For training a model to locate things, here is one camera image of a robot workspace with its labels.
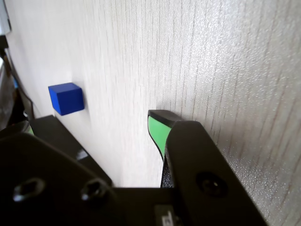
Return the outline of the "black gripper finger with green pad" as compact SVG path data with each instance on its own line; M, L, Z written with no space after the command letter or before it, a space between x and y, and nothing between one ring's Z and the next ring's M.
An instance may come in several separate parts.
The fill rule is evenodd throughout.
M0 133L1 225L117 225L117 205L106 183L25 127L16 124Z
M184 226L264 226L266 222L198 121L148 111L148 133L163 160L162 188L175 189Z

